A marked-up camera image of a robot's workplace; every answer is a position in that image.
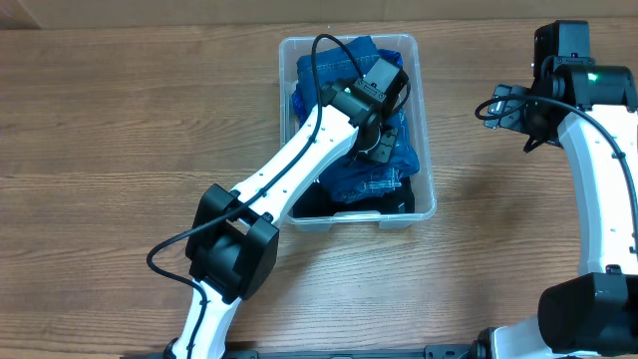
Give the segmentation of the blue jeans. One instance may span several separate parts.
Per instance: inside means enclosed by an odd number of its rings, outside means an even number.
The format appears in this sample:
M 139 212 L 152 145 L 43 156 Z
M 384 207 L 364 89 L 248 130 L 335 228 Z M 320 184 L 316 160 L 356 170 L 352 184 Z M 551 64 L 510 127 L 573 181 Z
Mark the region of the blue jeans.
M 379 49 L 369 36 L 358 37 L 346 44 L 354 49 Z M 410 144 L 409 120 L 399 110 L 387 121 L 390 128 L 398 129 L 398 137 L 390 160 L 386 164 L 351 160 L 345 156 L 328 167 L 319 183 L 334 201 L 351 203 L 367 197 L 382 196 L 401 186 L 401 180 L 420 170 L 418 154 Z

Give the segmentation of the blue sparkly garment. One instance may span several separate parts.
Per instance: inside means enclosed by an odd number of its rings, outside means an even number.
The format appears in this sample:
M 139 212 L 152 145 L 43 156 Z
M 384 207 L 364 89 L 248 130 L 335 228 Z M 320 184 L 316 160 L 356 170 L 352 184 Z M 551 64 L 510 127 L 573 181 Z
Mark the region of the blue sparkly garment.
M 400 52 L 388 49 L 354 49 L 352 54 L 364 75 L 366 75 L 379 60 L 383 59 L 399 67 L 403 66 L 403 58 Z M 338 79 L 355 78 L 358 72 L 350 58 L 340 48 L 320 52 L 316 54 L 317 73 L 319 83 L 323 86 L 326 82 L 334 82 Z M 301 123 L 309 116 L 317 104 L 312 64 L 309 55 L 302 56 L 297 61 L 298 83 L 291 96 L 291 102 L 295 115 Z

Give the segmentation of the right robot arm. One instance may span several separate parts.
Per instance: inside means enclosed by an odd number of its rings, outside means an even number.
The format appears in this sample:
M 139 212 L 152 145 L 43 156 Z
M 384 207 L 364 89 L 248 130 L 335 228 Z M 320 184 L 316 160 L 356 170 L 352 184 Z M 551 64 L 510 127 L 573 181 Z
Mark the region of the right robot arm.
M 499 85 L 475 111 L 526 135 L 526 152 L 563 149 L 580 225 L 578 274 L 545 289 L 536 313 L 484 330 L 472 358 L 597 358 L 637 351 L 637 87 L 590 53 L 589 26 L 558 20 L 534 34 L 530 87 Z

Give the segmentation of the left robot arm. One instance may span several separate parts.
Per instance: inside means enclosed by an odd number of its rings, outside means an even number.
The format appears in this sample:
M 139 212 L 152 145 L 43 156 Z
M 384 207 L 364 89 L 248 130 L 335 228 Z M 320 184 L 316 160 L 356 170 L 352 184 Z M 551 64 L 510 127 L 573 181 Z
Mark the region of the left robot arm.
M 238 304 L 274 267 L 283 215 L 340 158 L 389 160 L 397 132 L 387 122 L 409 87 L 405 71 L 383 59 L 363 77 L 326 83 L 320 104 L 263 168 L 232 190 L 215 184 L 204 193 L 185 247 L 192 302 L 163 357 L 223 356 Z

